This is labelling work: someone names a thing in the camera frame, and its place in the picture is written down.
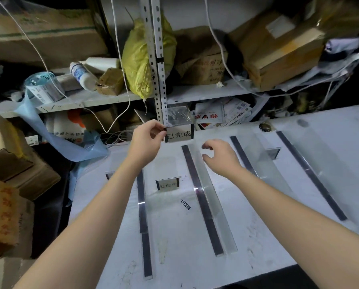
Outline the person's left hand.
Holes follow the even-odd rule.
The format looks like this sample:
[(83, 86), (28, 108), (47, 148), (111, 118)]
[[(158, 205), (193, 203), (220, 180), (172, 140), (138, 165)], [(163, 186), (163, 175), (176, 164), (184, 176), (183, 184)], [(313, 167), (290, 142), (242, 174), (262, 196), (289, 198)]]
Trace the person's left hand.
[(147, 121), (134, 130), (127, 155), (127, 160), (134, 167), (141, 170), (157, 156), (161, 142), (154, 142), (152, 133), (161, 131), (166, 131), (165, 126), (155, 119)]

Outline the clear acrylic box with label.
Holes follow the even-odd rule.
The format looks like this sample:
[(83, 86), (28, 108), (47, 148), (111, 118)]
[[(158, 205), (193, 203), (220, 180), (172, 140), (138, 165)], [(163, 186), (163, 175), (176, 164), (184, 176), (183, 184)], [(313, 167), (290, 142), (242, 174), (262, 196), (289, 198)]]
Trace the clear acrylic box with label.
[(194, 139), (195, 121), (187, 106), (170, 107), (167, 110), (167, 132), (164, 141), (178, 142)]

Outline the person's left forearm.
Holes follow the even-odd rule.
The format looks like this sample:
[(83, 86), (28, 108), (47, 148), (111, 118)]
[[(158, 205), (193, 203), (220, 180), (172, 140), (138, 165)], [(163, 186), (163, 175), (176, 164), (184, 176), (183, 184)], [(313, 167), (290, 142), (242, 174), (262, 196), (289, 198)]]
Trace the person's left forearm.
[(134, 181), (149, 162), (124, 160), (13, 289), (95, 289), (118, 235)]

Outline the clear acrylic divider black strip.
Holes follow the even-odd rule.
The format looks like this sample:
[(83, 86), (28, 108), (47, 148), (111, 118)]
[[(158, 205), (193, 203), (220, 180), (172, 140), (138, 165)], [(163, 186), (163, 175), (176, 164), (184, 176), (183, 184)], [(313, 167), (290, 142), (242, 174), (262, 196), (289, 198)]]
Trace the clear acrylic divider black strip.
[(198, 147), (195, 144), (182, 145), (182, 151), (215, 255), (237, 252), (233, 234)]
[(247, 170), (287, 196), (298, 199), (257, 135), (237, 134), (230, 136), (230, 140)]
[(359, 234), (359, 178), (303, 119), (277, 132), (336, 218)]
[(153, 267), (151, 246), (148, 230), (148, 218), (145, 200), (145, 185), (144, 173), (140, 171), (137, 178), (137, 195), (138, 195), (138, 210), (139, 210), (139, 233), (142, 241), (142, 261), (143, 261), (143, 276), (144, 280), (153, 279)]

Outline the small clear label sign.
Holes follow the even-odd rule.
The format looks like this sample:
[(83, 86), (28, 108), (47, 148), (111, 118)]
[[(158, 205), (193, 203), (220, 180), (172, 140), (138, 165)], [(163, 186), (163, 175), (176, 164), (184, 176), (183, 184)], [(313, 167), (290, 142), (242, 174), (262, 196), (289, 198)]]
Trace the small clear label sign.
[(166, 178), (156, 180), (158, 192), (173, 191), (180, 187), (180, 176), (175, 178)]

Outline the pile of printed flyers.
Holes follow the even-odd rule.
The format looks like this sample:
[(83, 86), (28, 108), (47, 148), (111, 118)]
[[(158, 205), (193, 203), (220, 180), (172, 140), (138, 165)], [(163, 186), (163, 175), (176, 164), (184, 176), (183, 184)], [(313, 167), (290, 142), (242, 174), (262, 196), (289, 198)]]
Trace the pile of printed flyers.
[(224, 97), (195, 104), (191, 115), (201, 130), (207, 130), (241, 124), (252, 111), (249, 103), (236, 97)]

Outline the brown taped parcel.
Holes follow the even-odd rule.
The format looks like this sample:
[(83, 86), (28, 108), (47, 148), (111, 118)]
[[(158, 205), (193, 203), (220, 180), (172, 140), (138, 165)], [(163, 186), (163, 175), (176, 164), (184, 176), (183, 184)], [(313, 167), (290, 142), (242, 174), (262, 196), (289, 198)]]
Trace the brown taped parcel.
[(95, 87), (96, 91), (102, 95), (118, 96), (125, 87), (123, 71), (118, 68), (108, 68)]

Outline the yellow plastic bag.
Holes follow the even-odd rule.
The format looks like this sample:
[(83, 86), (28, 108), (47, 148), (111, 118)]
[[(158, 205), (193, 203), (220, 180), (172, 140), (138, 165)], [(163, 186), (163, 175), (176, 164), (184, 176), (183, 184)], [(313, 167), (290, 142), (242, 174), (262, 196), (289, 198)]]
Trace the yellow plastic bag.
[[(164, 69), (165, 74), (169, 74), (174, 66), (177, 41), (170, 23), (163, 14), (161, 16), (163, 17)], [(153, 93), (153, 84), (145, 29), (140, 18), (134, 21), (134, 28), (129, 32), (121, 60), (128, 88), (146, 101)]]

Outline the cardboard box with printed characters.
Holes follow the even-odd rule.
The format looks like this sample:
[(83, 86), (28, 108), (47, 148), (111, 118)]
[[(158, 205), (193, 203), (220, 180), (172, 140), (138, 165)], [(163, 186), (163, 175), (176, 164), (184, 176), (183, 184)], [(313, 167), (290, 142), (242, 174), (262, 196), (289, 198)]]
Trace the cardboard box with printed characters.
[(177, 41), (174, 68), (182, 85), (211, 85), (224, 77), (228, 51), (221, 51), (208, 26), (174, 31)]

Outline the white paper roll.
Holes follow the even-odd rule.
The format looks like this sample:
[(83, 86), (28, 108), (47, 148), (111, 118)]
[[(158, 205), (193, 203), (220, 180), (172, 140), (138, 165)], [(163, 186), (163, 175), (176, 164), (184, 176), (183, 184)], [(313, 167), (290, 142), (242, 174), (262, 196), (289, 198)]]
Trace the white paper roll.
[(121, 69), (121, 63), (118, 58), (89, 57), (86, 60), (79, 61), (87, 70), (95, 75), (102, 75), (109, 68)]

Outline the cardboard box with white label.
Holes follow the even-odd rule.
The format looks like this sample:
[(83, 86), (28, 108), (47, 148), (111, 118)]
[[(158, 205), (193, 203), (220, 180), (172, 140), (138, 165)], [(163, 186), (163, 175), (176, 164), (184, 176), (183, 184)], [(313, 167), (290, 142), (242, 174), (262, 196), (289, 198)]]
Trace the cardboard box with white label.
[(243, 55), (243, 67), (260, 91), (269, 91), (317, 66), (325, 33), (309, 23), (295, 25), (276, 11), (266, 11), (228, 34)]

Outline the small cardboard box white label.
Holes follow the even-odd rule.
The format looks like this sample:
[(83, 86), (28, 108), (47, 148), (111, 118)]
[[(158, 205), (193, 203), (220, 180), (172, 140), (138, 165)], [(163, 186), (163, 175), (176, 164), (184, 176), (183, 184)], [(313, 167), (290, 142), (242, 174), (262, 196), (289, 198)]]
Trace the small cardboard box white label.
[(0, 116), (0, 180), (7, 181), (33, 165), (33, 150), (23, 132)]

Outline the white cloth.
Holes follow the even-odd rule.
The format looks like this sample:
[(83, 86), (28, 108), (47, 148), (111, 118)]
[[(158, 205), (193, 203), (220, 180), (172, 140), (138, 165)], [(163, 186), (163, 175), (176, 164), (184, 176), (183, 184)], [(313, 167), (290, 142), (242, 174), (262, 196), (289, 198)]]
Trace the white cloth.
[(341, 52), (351, 53), (359, 48), (359, 37), (356, 38), (332, 38), (326, 42), (325, 52), (336, 54)]

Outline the cardboard box with orange print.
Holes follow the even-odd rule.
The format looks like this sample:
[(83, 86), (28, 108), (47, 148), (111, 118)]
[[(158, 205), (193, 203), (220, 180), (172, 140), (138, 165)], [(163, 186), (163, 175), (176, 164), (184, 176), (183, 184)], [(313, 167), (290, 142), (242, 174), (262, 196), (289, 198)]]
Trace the cardboard box with orange print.
[(32, 255), (34, 203), (0, 181), (0, 257)]

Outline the perforated metal shelf post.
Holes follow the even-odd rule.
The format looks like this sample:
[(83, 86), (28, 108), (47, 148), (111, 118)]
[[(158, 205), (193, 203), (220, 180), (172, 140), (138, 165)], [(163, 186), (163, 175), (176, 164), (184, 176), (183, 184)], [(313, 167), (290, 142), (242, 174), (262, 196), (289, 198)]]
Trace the perforated metal shelf post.
[(155, 111), (158, 121), (168, 126), (163, 17), (160, 0), (139, 0), (139, 5), (147, 43)]

